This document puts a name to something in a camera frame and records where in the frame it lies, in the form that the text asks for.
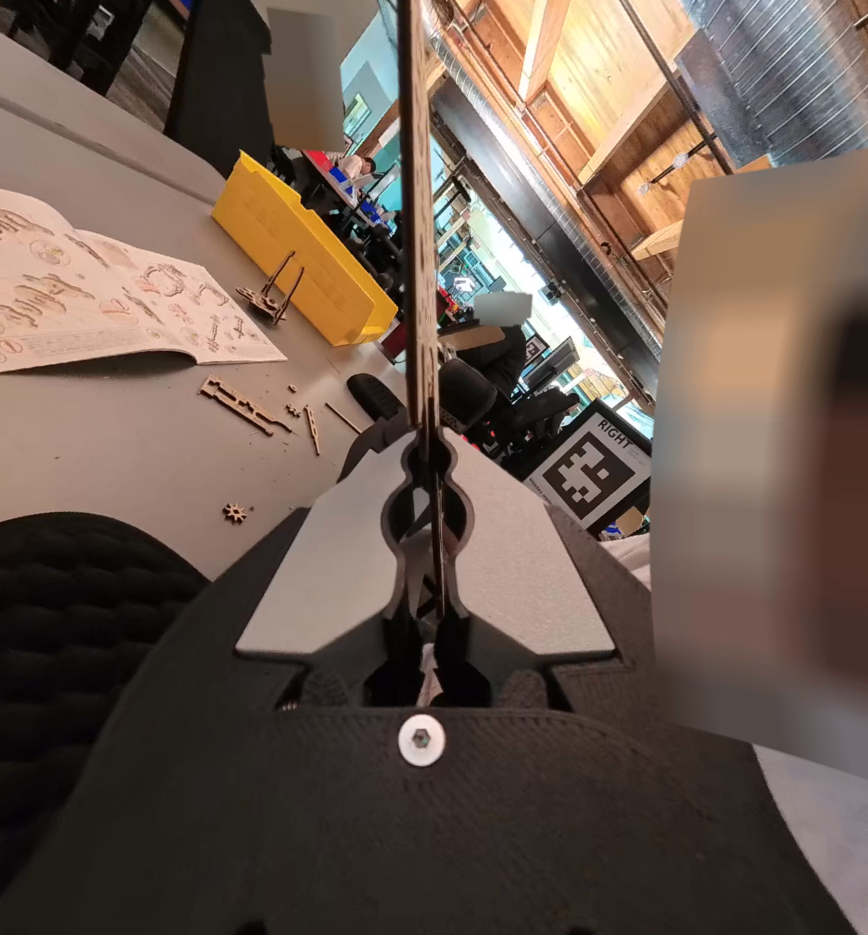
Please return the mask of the wooden fret piece with cutouts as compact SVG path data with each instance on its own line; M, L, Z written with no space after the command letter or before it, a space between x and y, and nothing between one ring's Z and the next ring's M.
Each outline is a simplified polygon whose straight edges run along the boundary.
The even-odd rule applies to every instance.
M288 435L295 433L294 429L282 419L262 408L249 396L241 393L241 391L218 377L207 376L197 392L199 395L226 408L232 414L239 416L244 422L264 433L267 437L273 437L276 430Z

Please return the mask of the laser-cut wooden parts sheet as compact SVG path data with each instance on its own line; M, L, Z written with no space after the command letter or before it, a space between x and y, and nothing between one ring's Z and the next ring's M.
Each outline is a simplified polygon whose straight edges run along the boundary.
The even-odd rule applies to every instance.
M430 160L424 4L396 3L402 160L402 242L405 287L406 388L409 421L416 432L422 481L429 497L432 597L437 618L446 610L443 547L443 467L440 462L440 360L435 223Z

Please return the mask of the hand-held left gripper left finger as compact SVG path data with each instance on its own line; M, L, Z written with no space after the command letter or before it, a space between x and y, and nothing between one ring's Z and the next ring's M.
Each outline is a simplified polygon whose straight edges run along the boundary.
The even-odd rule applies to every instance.
M370 624L396 605L404 557L383 521L409 490L413 432L370 451L314 503L236 643L244 657L315 662L349 637L368 650Z

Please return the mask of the open instruction booklet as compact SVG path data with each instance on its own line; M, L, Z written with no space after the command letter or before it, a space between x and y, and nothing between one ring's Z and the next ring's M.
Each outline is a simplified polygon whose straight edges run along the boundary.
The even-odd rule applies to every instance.
M76 229L0 189L0 373L147 352L286 360L204 266Z

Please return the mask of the black monitor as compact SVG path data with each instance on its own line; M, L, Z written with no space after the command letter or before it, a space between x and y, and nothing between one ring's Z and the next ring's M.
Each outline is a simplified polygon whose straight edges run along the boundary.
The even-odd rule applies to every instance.
M528 392L531 394L540 393L578 361L579 351L577 346L573 337L568 337L551 353L543 357L536 368L529 373L525 380Z

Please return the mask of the yellow plastic bin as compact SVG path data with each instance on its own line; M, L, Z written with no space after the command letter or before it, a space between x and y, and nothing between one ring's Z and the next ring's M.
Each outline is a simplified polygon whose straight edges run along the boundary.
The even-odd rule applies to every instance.
M374 343L396 306L297 192L240 150L211 213L334 347Z

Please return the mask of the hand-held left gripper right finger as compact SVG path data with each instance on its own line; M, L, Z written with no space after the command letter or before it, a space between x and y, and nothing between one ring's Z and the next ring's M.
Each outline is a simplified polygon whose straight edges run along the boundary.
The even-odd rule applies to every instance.
M449 479L466 508L453 561L472 655L538 663L611 656L613 639L545 500L451 429L443 438L455 456Z

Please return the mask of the partly built wooden model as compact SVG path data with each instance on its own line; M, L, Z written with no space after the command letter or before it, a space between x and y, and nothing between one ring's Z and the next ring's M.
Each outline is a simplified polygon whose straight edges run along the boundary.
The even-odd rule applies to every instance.
M253 290L247 287L235 288L235 293L239 298L241 298L250 308L258 310L267 315L273 324L277 324L285 318L287 311L292 304L295 292L300 287L300 284L303 280L305 268L300 265L292 287L283 294L283 298L278 301L271 296L273 288L277 285L279 276L286 269L287 265L295 258L296 253L296 250L288 251L261 288L257 290Z

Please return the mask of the silver ventilation duct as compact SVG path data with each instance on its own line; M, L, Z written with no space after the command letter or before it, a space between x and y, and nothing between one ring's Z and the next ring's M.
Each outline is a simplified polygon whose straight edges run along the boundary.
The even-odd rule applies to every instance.
M678 64L734 162L868 149L868 39L851 2L691 1Z

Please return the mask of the black office chair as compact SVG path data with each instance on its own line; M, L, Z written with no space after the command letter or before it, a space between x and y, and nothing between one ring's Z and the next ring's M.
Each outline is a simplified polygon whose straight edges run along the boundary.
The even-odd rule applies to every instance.
M459 359L440 368L442 423L494 461L549 442L560 432L565 416L579 405L575 393L558 388L511 403L477 369Z

